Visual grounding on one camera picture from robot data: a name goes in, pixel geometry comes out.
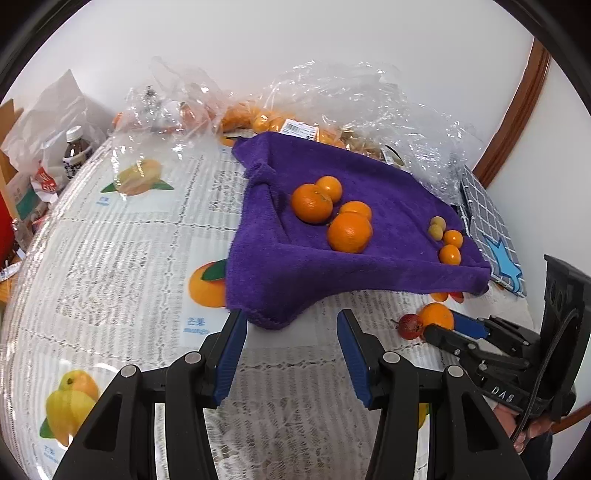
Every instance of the table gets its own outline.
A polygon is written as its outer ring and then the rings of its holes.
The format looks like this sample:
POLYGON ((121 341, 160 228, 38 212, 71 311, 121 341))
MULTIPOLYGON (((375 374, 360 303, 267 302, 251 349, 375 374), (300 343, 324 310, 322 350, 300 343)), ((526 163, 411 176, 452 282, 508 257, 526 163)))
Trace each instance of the table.
MULTIPOLYGON (((56 440, 40 436, 40 427, 45 399, 65 373, 83 369, 103 390, 125 364, 160 368, 198 349, 226 318, 224 308, 197 305, 187 285, 196 268, 228 255, 240 221, 243 168, 227 148, 185 150, 179 161, 175 145, 146 142, 174 190, 126 201, 102 193, 113 178, 107 142, 51 211, 19 273, 2 329, 7 407, 0 427, 31 479, 50 478, 64 453, 56 440)), ((118 160, 129 162, 125 155, 118 160)), ((402 292, 348 292, 316 303, 281 331, 249 325, 229 397, 206 412, 219 476, 362 478, 379 412, 366 411, 355 397, 336 315, 351 308, 385 348, 443 369, 454 357, 420 339, 402 340, 392 321, 431 301, 402 292)), ((471 316, 495 314, 532 328, 525 300, 496 287, 461 305, 447 302, 471 316)), ((156 464, 167 478, 163 418, 157 408, 156 464)), ((416 478, 426 475, 426 428, 416 478)))

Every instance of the red fruit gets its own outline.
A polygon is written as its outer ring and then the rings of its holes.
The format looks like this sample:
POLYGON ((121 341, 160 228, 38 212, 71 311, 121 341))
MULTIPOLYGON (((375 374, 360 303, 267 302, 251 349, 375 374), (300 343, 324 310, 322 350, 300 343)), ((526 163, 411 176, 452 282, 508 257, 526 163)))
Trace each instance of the red fruit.
POLYGON ((398 334, 405 340, 414 340, 423 332, 423 321, 414 313, 407 313, 398 322, 398 334))
POLYGON ((461 291, 452 291, 450 292, 449 296, 458 303, 464 302, 464 294, 461 291))

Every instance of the bottle cap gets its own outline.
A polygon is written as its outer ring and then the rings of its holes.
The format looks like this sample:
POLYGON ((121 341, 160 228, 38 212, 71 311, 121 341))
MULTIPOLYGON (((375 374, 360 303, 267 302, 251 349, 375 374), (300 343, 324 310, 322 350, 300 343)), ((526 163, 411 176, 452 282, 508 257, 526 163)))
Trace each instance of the bottle cap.
POLYGON ((81 125, 76 125, 75 127, 70 128, 66 132, 66 140, 68 140, 68 143, 76 141, 79 138, 82 138, 82 126, 81 125))

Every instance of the metal rivet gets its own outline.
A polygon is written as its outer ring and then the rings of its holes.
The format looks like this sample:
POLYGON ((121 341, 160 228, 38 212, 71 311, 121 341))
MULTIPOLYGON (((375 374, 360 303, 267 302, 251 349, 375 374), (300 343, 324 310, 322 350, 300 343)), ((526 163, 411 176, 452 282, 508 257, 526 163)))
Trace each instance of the metal rivet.
POLYGON ((462 367, 459 367, 457 365, 451 365, 448 369, 447 372, 452 376, 452 377, 456 377, 456 378, 460 378, 464 375, 464 370, 462 367))
POLYGON ((389 364, 397 364, 400 361, 400 355, 396 352, 385 352, 382 358, 384 362, 389 364))
POLYGON ((196 364, 201 361, 201 354, 199 352, 189 352, 185 355, 185 361, 188 364, 196 364))
POLYGON ((138 369, 134 365, 125 365, 121 369, 121 376, 125 378, 133 377, 137 370, 138 369))

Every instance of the barcode sticker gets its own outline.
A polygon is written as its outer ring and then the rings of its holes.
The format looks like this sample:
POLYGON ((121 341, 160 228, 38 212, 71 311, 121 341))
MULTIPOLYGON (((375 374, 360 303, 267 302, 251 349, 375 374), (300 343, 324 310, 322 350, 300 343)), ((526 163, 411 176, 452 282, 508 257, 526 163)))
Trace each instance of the barcode sticker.
POLYGON ((296 122, 291 118, 285 120, 283 127, 279 131, 280 134, 291 135, 292 137, 307 138, 308 140, 314 140, 318 134, 318 127, 311 127, 310 125, 302 122, 296 122))

